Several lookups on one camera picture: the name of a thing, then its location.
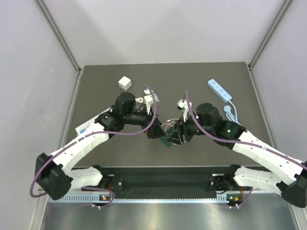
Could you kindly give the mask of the dark green plug adapter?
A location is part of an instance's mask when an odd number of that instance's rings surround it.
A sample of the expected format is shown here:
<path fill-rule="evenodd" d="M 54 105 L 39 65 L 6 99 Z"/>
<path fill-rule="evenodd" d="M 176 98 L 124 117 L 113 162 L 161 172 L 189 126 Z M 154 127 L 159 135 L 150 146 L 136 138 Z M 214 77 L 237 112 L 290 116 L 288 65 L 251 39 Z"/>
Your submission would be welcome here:
<path fill-rule="evenodd" d="M 172 135 L 172 133 L 173 133 L 173 128 L 172 127 L 170 127 L 170 128 L 168 128 L 166 131 L 165 131 L 165 133 L 166 133 L 166 136 L 165 137 L 162 137 L 162 138 L 160 138 L 160 141 L 166 146 L 166 147 L 171 147 L 171 146 L 173 146 L 173 145 L 178 145 L 177 143 L 174 143 L 174 142 L 172 142 L 172 141 L 168 141 L 168 139 L 170 138 L 170 136 Z"/>

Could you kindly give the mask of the white cube plug adapter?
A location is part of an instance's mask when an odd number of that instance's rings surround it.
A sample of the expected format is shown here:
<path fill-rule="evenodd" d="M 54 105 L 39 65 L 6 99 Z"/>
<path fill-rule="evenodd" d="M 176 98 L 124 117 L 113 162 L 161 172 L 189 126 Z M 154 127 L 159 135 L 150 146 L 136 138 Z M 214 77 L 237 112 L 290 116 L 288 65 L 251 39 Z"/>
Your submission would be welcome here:
<path fill-rule="evenodd" d="M 127 91 L 131 86 L 132 86 L 132 82 L 131 79 L 129 79 L 126 76 L 123 76 L 119 81 L 118 81 L 118 85 L 122 90 Z"/>

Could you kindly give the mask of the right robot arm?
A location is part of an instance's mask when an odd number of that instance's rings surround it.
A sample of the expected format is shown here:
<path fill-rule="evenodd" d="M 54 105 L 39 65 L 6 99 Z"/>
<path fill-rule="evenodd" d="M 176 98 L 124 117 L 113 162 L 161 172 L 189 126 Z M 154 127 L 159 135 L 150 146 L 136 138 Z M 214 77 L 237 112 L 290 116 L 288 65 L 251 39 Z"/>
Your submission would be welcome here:
<path fill-rule="evenodd" d="M 307 164 L 287 156 L 261 141 L 245 127 L 224 120 L 210 103 L 200 104 L 196 112 L 187 100 L 179 100 L 183 113 L 175 122 L 168 141 L 177 145 L 190 142 L 194 136 L 206 135 L 220 146 L 240 153 L 260 164 L 267 171 L 231 165 L 224 173 L 221 187 L 234 190 L 238 186 L 253 187 L 279 195 L 293 206 L 307 206 Z"/>

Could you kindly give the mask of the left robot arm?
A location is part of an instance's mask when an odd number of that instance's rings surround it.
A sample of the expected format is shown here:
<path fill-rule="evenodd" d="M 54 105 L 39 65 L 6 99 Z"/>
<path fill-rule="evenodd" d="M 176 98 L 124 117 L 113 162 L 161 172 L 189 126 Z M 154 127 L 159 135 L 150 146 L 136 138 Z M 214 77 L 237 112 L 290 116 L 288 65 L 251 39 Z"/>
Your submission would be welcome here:
<path fill-rule="evenodd" d="M 82 187 L 106 189 L 109 179 L 99 166 L 81 170 L 75 170 L 74 166 L 113 136 L 123 136 L 125 125 L 140 126 L 140 132 L 149 139 L 165 137 L 156 111 L 158 101 L 156 94 L 150 91 L 144 97 L 144 108 L 136 109 L 134 94 L 121 93 L 115 104 L 91 119 L 75 139 L 49 155 L 42 153 L 37 157 L 34 182 L 53 200 L 59 200 L 70 190 Z"/>

